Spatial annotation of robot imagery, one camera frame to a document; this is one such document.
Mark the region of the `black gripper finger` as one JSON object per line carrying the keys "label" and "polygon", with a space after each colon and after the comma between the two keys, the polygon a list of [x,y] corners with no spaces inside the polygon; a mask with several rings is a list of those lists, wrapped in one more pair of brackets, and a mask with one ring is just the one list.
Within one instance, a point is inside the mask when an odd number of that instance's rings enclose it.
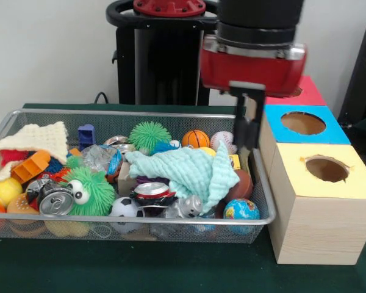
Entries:
{"label": "black gripper finger", "polygon": [[264,93],[250,93],[247,99],[247,117],[251,134],[251,148],[257,148],[265,104]]}
{"label": "black gripper finger", "polygon": [[241,95],[237,98],[237,104],[235,106],[234,144],[236,146],[245,146],[246,119],[244,104],[245,97]]}

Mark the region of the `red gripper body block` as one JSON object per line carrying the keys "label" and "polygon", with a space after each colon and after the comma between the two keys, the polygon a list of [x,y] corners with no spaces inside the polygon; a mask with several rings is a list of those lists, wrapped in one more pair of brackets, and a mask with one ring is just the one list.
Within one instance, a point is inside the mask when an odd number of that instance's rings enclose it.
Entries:
{"label": "red gripper body block", "polygon": [[204,37],[200,54],[202,83],[227,91],[229,83],[261,84],[268,96],[289,96],[298,87],[307,57],[307,46],[286,49],[246,49],[220,43],[216,35]]}

